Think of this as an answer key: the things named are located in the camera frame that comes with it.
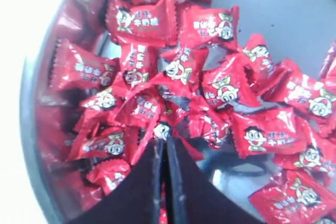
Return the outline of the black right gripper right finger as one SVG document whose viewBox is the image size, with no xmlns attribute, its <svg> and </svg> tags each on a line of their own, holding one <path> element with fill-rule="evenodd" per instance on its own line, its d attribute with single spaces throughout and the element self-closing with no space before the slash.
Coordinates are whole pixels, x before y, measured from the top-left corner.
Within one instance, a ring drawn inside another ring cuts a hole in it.
<svg viewBox="0 0 336 224">
<path fill-rule="evenodd" d="M 168 223 L 262 223 L 206 178 L 177 137 L 165 142 Z"/>
</svg>

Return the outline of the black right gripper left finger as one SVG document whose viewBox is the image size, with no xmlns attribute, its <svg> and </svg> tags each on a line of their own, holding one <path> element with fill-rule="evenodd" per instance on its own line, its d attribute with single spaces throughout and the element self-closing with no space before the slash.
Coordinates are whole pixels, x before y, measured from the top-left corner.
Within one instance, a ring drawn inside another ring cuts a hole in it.
<svg viewBox="0 0 336 224">
<path fill-rule="evenodd" d="M 102 201 L 69 223 L 159 223 L 164 142 L 151 139 L 130 174 Z"/>
</svg>

